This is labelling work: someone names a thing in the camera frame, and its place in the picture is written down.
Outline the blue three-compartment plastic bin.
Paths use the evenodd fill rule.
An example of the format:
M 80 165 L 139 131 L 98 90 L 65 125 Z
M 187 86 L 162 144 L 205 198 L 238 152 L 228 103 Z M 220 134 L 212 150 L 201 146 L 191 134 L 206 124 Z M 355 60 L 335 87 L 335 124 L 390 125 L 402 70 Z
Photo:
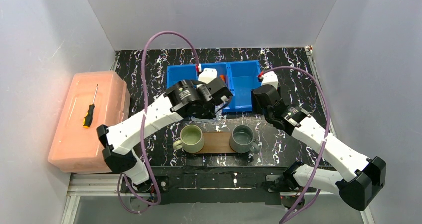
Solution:
M 261 85 L 257 78 L 261 72 L 258 60 L 202 63 L 201 67 L 216 69 L 219 76 L 224 75 L 224 80 L 233 93 L 231 102 L 222 110 L 223 114 L 252 111 L 250 91 Z M 167 67 L 167 88 L 180 80 L 197 78 L 194 64 Z

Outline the grey ceramic mug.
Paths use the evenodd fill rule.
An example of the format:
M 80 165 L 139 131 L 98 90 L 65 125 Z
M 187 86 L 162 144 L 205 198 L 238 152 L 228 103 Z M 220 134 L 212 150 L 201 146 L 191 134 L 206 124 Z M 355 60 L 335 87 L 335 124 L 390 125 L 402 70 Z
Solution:
M 257 154 L 261 150 L 253 130 L 245 125 L 238 125 L 234 128 L 229 140 L 229 146 L 237 153 L 250 152 Z

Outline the oval wooden tray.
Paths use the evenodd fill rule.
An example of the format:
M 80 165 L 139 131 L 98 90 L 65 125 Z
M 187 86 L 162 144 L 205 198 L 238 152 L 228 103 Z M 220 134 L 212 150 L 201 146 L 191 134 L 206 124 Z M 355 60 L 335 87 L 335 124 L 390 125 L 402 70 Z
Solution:
M 232 154 L 236 153 L 229 145 L 231 132 L 203 133 L 204 146 L 195 154 Z

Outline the light green ceramic mug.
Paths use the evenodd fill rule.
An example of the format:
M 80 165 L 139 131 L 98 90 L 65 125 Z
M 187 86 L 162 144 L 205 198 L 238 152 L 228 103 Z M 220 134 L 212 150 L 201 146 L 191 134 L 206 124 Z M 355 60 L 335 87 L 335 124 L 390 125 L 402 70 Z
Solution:
M 187 125 L 180 132 L 180 139 L 172 145 L 174 150 L 183 149 L 188 153 L 199 152 L 205 144 L 201 129 L 196 125 Z

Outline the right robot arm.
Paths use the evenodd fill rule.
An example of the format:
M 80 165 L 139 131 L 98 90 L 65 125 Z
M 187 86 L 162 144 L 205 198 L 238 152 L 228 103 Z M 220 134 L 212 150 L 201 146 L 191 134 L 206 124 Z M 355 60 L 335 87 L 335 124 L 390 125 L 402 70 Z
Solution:
M 276 129 L 304 143 L 335 170 L 318 168 L 310 186 L 339 195 L 350 207 L 363 211 L 385 185 L 386 162 L 353 150 L 317 123 L 298 105 L 286 105 L 272 85 L 251 90 L 252 109 Z

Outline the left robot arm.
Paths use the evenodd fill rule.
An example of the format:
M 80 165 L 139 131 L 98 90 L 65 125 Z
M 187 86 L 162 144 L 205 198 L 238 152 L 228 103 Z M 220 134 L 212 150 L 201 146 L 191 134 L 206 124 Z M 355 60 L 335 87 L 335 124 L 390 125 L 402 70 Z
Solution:
M 137 144 L 188 117 L 213 119 L 216 106 L 230 103 L 232 97 L 233 93 L 220 77 L 208 83 L 186 79 L 176 82 L 129 119 L 110 127 L 97 127 L 104 162 L 112 172 L 125 174 L 133 184 L 144 183 L 152 174 L 145 160 L 136 155 Z

